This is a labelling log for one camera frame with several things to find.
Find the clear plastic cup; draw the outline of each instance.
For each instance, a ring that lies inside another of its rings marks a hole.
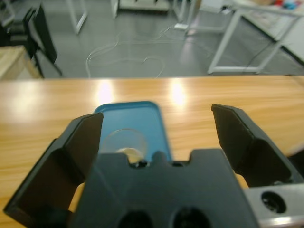
[[[136,130],[117,130],[103,140],[100,153],[125,153],[129,163],[137,163],[147,154],[147,141],[144,135]]]

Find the blue tray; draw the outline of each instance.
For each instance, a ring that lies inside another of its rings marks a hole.
[[[100,145],[112,132],[120,129],[134,129],[141,132],[148,143],[146,160],[151,161],[157,151],[172,160],[166,131],[158,106],[150,101],[104,104],[96,108],[95,113],[103,113],[104,120],[100,136]]]

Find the wooden table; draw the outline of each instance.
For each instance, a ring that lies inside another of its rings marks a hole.
[[[41,78],[23,46],[0,47],[0,80]]]
[[[0,84],[1,210],[72,119],[105,103],[138,100],[160,106],[177,160],[187,160],[194,148],[219,147],[212,104],[244,109],[286,154],[304,144],[304,87],[288,76],[4,82]],[[1,213],[0,227],[21,226]]]

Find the red object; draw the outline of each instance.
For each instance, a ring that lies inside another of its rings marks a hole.
[[[277,6],[283,6],[284,0],[276,0],[275,5]]]

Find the white cable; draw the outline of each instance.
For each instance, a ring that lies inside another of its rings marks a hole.
[[[96,49],[94,49],[90,54],[89,56],[87,57],[86,59],[86,62],[85,62],[85,69],[86,69],[86,73],[88,75],[88,78],[91,78],[92,75],[91,75],[91,71],[90,71],[90,66],[93,66],[92,64],[90,64],[91,60],[96,58],[96,57],[100,57],[101,55],[105,54],[105,53],[108,53],[109,51],[112,51],[113,49],[115,49],[117,46],[119,45],[125,45],[125,44],[131,44],[131,45],[139,45],[139,44],[172,44],[172,43],[180,43],[180,42],[183,42],[183,43],[191,43],[191,44],[195,44],[203,49],[205,49],[208,53],[207,57],[210,56],[210,53],[212,52],[211,50],[208,50],[208,48],[206,46],[203,46],[201,44],[198,44],[196,42],[193,42],[193,41],[189,41],[189,40],[185,40],[185,38],[182,38],[182,39],[175,39],[175,38],[171,38],[169,37],[166,32],[168,30],[170,30],[172,28],[172,26],[166,28],[166,29],[163,29],[161,32],[160,32],[160,35],[155,38],[155,39],[152,39],[152,40],[144,40],[144,41],[141,41],[141,40],[138,40],[138,41],[119,41],[120,40],[120,35],[122,32],[120,32],[117,36],[116,36],[116,42],[115,43],[110,43],[110,44],[107,44],[107,45],[103,45],[101,47],[98,47]],[[167,38],[169,39],[173,39],[173,40],[159,40],[163,35],[165,35]],[[138,63],[145,63],[148,59],[155,59],[155,60],[159,60],[162,64],[162,69],[161,71],[159,72],[159,74],[155,77],[155,78],[158,78],[164,71],[165,67],[166,67],[166,64],[163,60],[162,57],[160,56],[147,56],[145,59],[138,59],[138,58],[121,58],[121,59],[117,59],[117,60],[114,60],[112,62],[108,62],[106,64],[98,64],[98,65],[95,65],[94,67],[100,67],[100,66],[109,66],[111,64],[115,64],[115,63],[118,63],[118,62],[122,62],[122,61],[134,61],[134,62],[138,62]]]

